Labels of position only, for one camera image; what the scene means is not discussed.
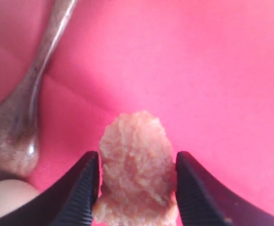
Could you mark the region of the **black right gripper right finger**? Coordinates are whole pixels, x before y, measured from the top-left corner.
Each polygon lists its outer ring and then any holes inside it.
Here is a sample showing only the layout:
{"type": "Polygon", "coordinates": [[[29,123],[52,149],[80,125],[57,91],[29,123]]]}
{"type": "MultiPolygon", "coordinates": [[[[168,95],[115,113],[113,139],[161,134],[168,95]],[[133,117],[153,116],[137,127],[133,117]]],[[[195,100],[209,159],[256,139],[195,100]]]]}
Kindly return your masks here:
{"type": "Polygon", "coordinates": [[[274,226],[273,215],[228,189],[189,152],[178,152],[176,172],[184,226],[274,226]]]}

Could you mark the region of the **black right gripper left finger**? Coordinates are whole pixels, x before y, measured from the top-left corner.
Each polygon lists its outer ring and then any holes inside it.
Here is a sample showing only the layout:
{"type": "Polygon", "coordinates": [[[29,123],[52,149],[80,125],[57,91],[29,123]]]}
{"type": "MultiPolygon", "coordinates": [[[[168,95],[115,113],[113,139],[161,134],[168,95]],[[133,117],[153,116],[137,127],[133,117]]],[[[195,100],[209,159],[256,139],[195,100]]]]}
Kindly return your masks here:
{"type": "Polygon", "coordinates": [[[42,194],[0,217],[0,226],[90,226],[99,183],[99,154],[88,151],[42,194]]]}

